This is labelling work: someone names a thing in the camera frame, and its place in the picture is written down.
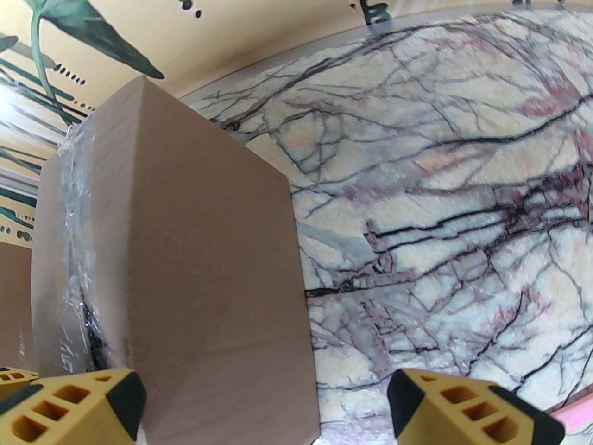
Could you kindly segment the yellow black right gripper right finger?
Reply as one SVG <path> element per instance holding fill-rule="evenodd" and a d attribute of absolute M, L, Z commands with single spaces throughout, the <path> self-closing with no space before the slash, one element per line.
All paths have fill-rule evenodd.
<path fill-rule="evenodd" d="M 487 380 L 396 370 L 387 388 L 397 445 L 561 445 L 565 426 Z"/>

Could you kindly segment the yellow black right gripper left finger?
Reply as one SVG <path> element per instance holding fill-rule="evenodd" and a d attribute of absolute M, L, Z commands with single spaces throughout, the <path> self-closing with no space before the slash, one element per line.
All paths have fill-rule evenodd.
<path fill-rule="evenodd" d="M 136 445 L 146 399 L 133 369 L 40 377 L 0 368 L 0 445 Z"/>

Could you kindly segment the pink utility knife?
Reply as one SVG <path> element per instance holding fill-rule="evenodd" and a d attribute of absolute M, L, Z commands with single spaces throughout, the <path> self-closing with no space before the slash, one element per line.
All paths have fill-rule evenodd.
<path fill-rule="evenodd" d="M 566 432 L 572 432 L 593 423 L 593 394 L 554 411 L 551 416 L 565 426 Z"/>

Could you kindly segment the brown cardboard express box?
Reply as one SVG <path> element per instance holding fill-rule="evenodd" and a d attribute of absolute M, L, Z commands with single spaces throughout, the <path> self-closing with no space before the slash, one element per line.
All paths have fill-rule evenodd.
<path fill-rule="evenodd" d="M 139 445 L 313 445 L 320 413 L 290 184 L 145 77 L 42 168 L 43 376 L 135 369 Z"/>
<path fill-rule="evenodd" d="M 0 242 L 0 367 L 37 370 L 32 337 L 31 250 Z"/>

